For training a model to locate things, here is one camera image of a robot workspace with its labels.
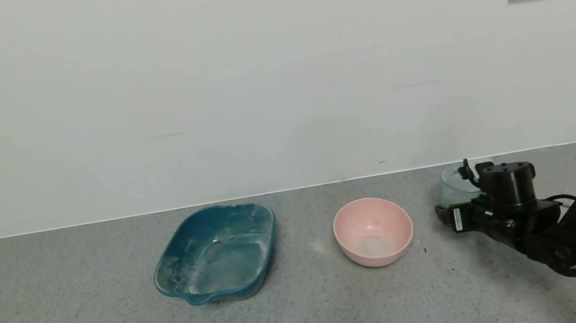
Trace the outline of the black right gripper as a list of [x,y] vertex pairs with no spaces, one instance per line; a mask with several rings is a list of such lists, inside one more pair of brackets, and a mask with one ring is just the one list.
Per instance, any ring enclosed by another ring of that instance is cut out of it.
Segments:
[[[462,161],[458,173],[461,179],[469,183],[478,180],[468,159]],[[476,200],[450,205],[449,208],[445,205],[436,205],[434,213],[441,224],[451,225],[455,233],[481,229],[488,225],[488,221],[494,216],[488,207]]]

